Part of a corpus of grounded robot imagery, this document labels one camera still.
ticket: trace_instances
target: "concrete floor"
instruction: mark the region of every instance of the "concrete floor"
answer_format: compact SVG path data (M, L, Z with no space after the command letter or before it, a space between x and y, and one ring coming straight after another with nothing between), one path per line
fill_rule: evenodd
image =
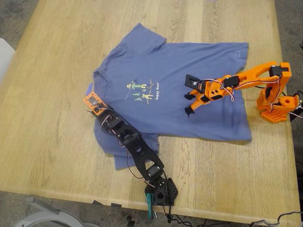
M14 49L26 28L29 18L36 6L37 0L0 0L0 37L4 38ZM287 92L292 95L297 90L303 90L303 50L300 42L303 39L303 7L302 0L276 0L276 11L279 24L280 40L284 61L292 67L292 79L287 84ZM297 160L303 162L303 120L295 119L292 122L294 150ZM13 226L19 219L32 213L35 209L25 204L25 195L0 192L0 227ZM54 200L40 198L54 208L65 210L80 218L83 222L95 223L101 227L123 227L127 225L126 217L131 215L135 226L173 226L176 222L168 224L166 217L158 213L159 220L149 221L147 212L124 208L114 208L102 205ZM193 226L202 224L204 219L184 217ZM209 220L207 225L216 223ZM231 223L232 227L248 226L240 223Z

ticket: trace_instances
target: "power cord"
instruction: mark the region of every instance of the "power cord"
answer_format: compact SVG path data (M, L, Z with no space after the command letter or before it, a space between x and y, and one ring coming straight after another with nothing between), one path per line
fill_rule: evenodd
M165 177L166 188L167 188L167 194L168 194L168 197L169 197L169 212L168 212L168 213L165 212L165 209L164 209L164 206L163 206L163 213L164 213L164 215L165 215L165 216L167 217L167 219L168 219L167 222L168 222L168 223L171 223L172 221L177 221L178 224L183 224L183 225L185 225L185 226L193 227L193 225L192 225L189 221L182 221L182 219L181 219L177 214L176 214L176 217L177 217L178 219L173 218L174 216L171 215L171 213L170 213L170 211L171 211L170 192L169 192L169 187L168 187L168 184L167 184L168 179L167 179L167 176L166 176L164 170L163 170L163 174L164 174L164 177ZM206 221L207 221L207 219L205 219L205 221L204 221L203 224L198 225L197 227L204 227L204 226L205 226L205 227L210 227L210 226L215 226L215 225L229 225L229 224L230 224L230 223L226 223L226 222L220 222L220 223L218 223L218 224L211 224L211 225L207 226L207 225L205 225Z
M297 162L297 163L299 163L299 164L303 165L303 163L302 163L302 162L299 162L299 161L297 161L297 160L296 160L295 162Z
M300 91L300 90L297 91L297 94L298 94L298 95L299 95L299 93L301 93L301 95L303 95L303 92Z
M251 222L250 227L253 227L254 225L260 225L260 224L263 224L263 223L267 226L278 226L278 225L280 225L280 218L282 216L291 215L291 214L302 214L302 213L303 213L303 211L293 211L293 212L290 212L290 213L284 213L284 214L279 215L277 223L271 224L271 223L268 223L265 220L260 220L260 221Z

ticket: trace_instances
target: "black bracket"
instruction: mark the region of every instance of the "black bracket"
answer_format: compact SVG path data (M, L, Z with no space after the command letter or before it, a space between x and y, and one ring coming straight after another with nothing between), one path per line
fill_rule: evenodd
M137 169L145 180L152 181L162 175L164 164L157 154L146 144L141 133L135 127L126 124L110 106L97 119L100 125L103 124L102 128L104 130L108 132L113 130L115 132L114 135L132 155ZM154 165L146 169L146 160L154 162Z
M280 66L272 66L268 70L269 77L282 76L282 72L288 72L288 68L281 68Z
M175 198L178 195L178 190L171 178L166 179L160 177L154 181L149 182L155 188L147 185L145 187L145 194L153 193L153 205L155 206L173 206Z
M239 83L239 76L228 77L223 80L223 87L236 87Z
M185 77L185 86L197 90L200 94L205 92L205 81L201 81L199 78L189 74Z

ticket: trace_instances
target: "blue t-shirt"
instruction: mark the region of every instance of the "blue t-shirt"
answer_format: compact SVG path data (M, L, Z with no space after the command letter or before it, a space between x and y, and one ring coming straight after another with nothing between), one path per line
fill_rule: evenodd
M187 117L194 100L185 76L221 78L243 69L247 43L169 44L137 24L94 72L94 91L142 133L250 140L241 91L213 101Z

